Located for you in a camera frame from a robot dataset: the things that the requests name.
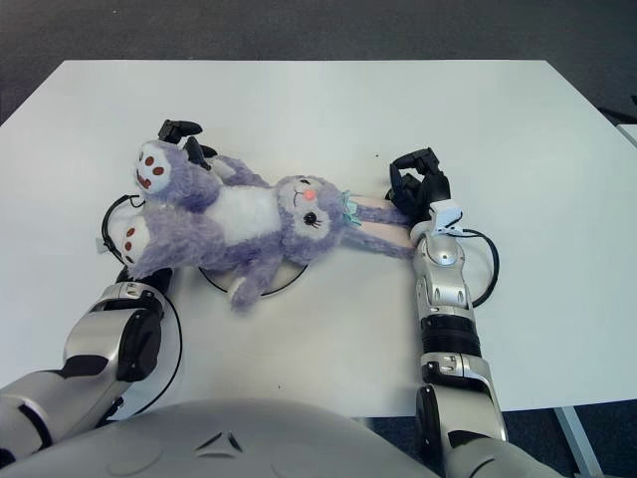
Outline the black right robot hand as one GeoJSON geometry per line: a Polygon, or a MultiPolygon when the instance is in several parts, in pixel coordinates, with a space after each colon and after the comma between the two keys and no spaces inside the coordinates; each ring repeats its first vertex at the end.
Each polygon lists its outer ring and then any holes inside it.
{"type": "Polygon", "coordinates": [[[431,219],[433,202],[451,198],[449,180],[430,147],[404,154],[389,164],[391,188],[385,198],[413,224],[431,219]]]}

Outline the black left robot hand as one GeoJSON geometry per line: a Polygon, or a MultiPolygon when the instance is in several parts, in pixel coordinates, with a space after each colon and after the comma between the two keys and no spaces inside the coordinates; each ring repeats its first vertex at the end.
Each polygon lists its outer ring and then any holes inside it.
{"type": "Polygon", "coordinates": [[[183,149],[186,151],[188,160],[210,171],[212,166],[208,163],[208,159],[216,156],[217,151],[199,143],[196,135],[202,131],[202,126],[194,121],[166,119],[158,132],[158,138],[172,144],[178,144],[186,138],[183,149]]]}

